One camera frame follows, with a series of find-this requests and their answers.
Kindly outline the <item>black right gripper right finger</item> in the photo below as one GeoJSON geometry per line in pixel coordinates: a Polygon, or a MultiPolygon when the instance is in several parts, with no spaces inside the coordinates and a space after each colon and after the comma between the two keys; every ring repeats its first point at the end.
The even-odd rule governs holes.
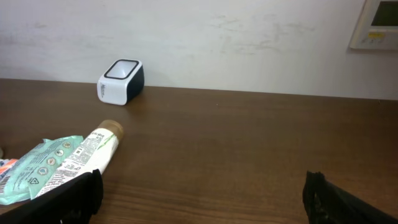
{"type": "Polygon", "coordinates": [[[397,219],[328,182],[306,174],[302,201],[310,224],[397,224],[397,219]]]}

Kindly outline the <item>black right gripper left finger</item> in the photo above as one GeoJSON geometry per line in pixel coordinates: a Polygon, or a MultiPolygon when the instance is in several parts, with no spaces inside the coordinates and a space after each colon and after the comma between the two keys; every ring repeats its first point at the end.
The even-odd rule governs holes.
{"type": "Polygon", "coordinates": [[[96,169],[3,213],[1,223],[89,223],[102,199],[103,180],[96,169]]]}

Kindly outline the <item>white tube with gold cap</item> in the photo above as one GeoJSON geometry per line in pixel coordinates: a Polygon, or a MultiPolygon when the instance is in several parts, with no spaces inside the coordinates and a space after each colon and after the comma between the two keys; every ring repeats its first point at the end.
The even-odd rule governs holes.
{"type": "Polygon", "coordinates": [[[39,197],[86,172],[98,169],[103,173],[123,136],[124,128],[118,122],[104,120],[61,163],[36,196],[39,197]]]}

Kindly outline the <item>teal wet wipes pack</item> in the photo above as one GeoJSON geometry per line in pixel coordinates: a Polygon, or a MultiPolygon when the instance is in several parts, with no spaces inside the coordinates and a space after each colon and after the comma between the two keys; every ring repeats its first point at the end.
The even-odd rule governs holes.
{"type": "Polygon", "coordinates": [[[83,136],[44,139],[1,175],[1,205],[33,199],[83,136]]]}

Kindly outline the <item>small orange juice carton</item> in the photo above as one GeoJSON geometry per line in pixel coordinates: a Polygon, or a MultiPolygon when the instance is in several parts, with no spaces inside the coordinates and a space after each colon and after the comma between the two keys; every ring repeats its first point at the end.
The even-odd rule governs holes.
{"type": "Polygon", "coordinates": [[[0,180],[7,175],[17,161],[17,159],[0,159],[0,180]]]}

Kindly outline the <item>white barcode scanner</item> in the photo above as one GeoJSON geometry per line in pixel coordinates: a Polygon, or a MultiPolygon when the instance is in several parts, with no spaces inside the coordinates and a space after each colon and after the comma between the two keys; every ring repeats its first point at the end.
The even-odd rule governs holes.
{"type": "Polygon", "coordinates": [[[103,103],[125,105],[144,88],[144,67],[141,61],[119,59],[100,76],[97,95],[103,103]]]}

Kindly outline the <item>beige wall control panel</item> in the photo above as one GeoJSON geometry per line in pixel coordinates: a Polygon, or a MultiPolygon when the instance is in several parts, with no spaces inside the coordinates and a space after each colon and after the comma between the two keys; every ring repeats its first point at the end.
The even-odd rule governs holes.
{"type": "Polygon", "coordinates": [[[349,48],[397,50],[397,0],[366,0],[349,48]]]}

